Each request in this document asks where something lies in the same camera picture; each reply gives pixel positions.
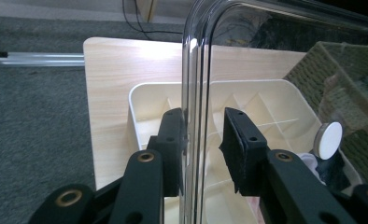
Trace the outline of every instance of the white plastic tray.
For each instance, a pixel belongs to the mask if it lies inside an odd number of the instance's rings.
[[[248,200],[234,193],[234,183],[219,150],[224,108],[246,112],[267,139],[269,148],[294,153],[312,149],[321,124],[302,94],[282,79],[214,82],[210,96],[204,223],[257,223],[256,211],[252,211]],[[163,113],[181,106],[181,84],[138,85],[131,90],[129,103],[130,145],[133,150],[145,149],[149,138],[158,134]],[[170,217],[178,214],[178,202],[170,202],[167,208],[167,218],[174,220]]]

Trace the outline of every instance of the white round object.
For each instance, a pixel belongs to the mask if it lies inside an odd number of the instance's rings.
[[[338,149],[342,139],[342,126],[339,122],[323,124],[315,138],[314,153],[328,160]]]

